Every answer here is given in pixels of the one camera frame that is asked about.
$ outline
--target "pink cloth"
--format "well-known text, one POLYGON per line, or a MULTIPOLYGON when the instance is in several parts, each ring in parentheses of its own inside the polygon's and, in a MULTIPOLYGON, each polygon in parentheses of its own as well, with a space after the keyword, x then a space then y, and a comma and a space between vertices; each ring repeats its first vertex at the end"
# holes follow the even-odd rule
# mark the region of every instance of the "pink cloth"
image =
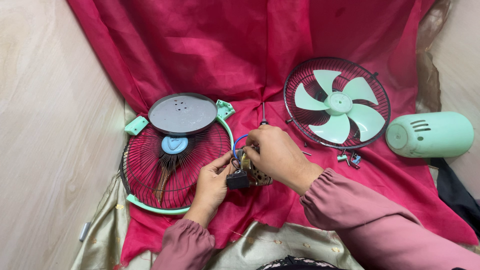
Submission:
MULTIPOLYGON (((340 57, 378 72, 391 120, 415 112, 415 44, 420 19, 434 0, 68 0, 86 36, 125 100, 146 115, 158 99, 195 92, 231 102, 234 137, 267 120, 312 156, 410 210, 427 228, 458 243, 476 244, 473 230, 439 198, 422 159, 395 155, 384 136, 358 150, 361 170, 337 162, 338 151, 307 138, 289 118, 283 85, 302 61, 340 57)), ((274 183, 229 191, 210 223, 216 247, 238 238, 250 221, 275 227, 311 226, 298 195, 274 183)), ((165 229, 181 216, 162 216, 130 204, 121 262, 161 249, 165 229)))
MULTIPOLYGON (((330 168, 300 201, 310 223, 336 231, 365 269, 480 269, 480 256, 431 233, 404 207, 330 168)), ((214 242, 198 223, 180 220, 165 231, 152 270, 199 270, 214 242)))

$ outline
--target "fan blade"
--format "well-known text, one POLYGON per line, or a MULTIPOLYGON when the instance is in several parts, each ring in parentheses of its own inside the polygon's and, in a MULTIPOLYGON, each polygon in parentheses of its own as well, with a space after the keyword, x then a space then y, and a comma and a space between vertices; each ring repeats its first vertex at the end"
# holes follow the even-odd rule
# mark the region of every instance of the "fan blade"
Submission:
POLYGON ((347 116, 357 124, 360 130, 360 141, 368 141, 382 129, 385 119, 375 109, 362 104, 353 104, 347 116))
POLYGON ((295 91, 295 106, 305 110, 329 109, 323 102, 312 98, 303 87, 303 83, 300 83, 295 91))
POLYGON ((370 88, 370 85, 363 77, 357 77, 349 81, 342 92, 347 94, 352 100, 364 99, 378 105, 372 88, 370 88))
POLYGON ((340 71, 333 70, 314 70, 313 75, 317 79, 318 84, 322 87, 327 95, 332 93, 332 84, 335 78, 342 74, 340 71))
POLYGON ((331 115, 323 125, 308 125, 322 139, 336 144, 343 144, 350 133, 350 121, 346 114, 331 115))

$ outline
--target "fan guard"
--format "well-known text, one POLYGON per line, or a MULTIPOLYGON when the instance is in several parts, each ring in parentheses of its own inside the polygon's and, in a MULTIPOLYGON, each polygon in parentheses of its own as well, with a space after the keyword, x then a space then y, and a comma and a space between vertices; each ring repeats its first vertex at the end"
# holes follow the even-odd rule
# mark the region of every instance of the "fan guard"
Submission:
POLYGON ((188 145, 179 154, 168 154, 162 149, 165 136, 150 123, 132 136, 121 158, 120 174, 129 196, 134 195, 152 208, 149 210, 182 213, 193 201, 200 169, 231 149, 230 136, 215 122, 202 132, 187 135, 188 145), (168 181, 161 188, 160 179, 167 173, 168 181))
POLYGON ((288 114, 296 126, 309 138, 325 146, 339 149, 363 147, 379 138, 385 132, 390 120, 390 101, 388 100, 385 89, 375 78, 375 75, 353 62, 341 58, 320 57, 299 64, 288 75, 283 93, 288 114), (378 101, 378 105, 375 105, 370 101, 359 99, 354 100, 353 103, 369 106, 375 109, 385 119, 385 124, 376 136, 367 141, 361 142, 359 140, 359 129, 350 118, 348 119, 350 122, 350 132, 346 141, 342 144, 336 144, 322 139, 310 130, 309 125, 323 125, 330 119, 330 115, 324 110, 304 110, 295 106, 295 91, 300 83, 303 83, 305 90, 311 97, 321 102, 325 101, 327 94, 315 79, 315 76, 313 75, 314 70, 332 70, 341 72, 341 74, 333 81, 332 90, 334 92, 341 92, 345 85, 356 77, 363 77, 367 81, 378 101))

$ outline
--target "black cloth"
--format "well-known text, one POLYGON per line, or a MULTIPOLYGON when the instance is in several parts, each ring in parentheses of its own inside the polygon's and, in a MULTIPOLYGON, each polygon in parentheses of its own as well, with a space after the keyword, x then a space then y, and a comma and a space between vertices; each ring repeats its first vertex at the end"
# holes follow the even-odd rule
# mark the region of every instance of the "black cloth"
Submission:
POLYGON ((431 159, 438 168, 438 197, 459 215, 480 237, 480 207, 442 158, 431 159))

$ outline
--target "woman's left hand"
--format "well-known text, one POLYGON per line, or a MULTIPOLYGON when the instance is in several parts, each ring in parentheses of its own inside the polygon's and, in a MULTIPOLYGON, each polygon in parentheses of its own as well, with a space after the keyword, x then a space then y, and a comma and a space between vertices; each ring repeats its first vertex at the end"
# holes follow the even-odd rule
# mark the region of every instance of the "woman's left hand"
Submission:
POLYGON ((229 151, 200 169, 195 198, 190 209, 183 216, 184 219, 192 220, 203 228, 207 228, 227 194, 227 175, 235 171, 230 164, 232 157, 233 152, 229 151))

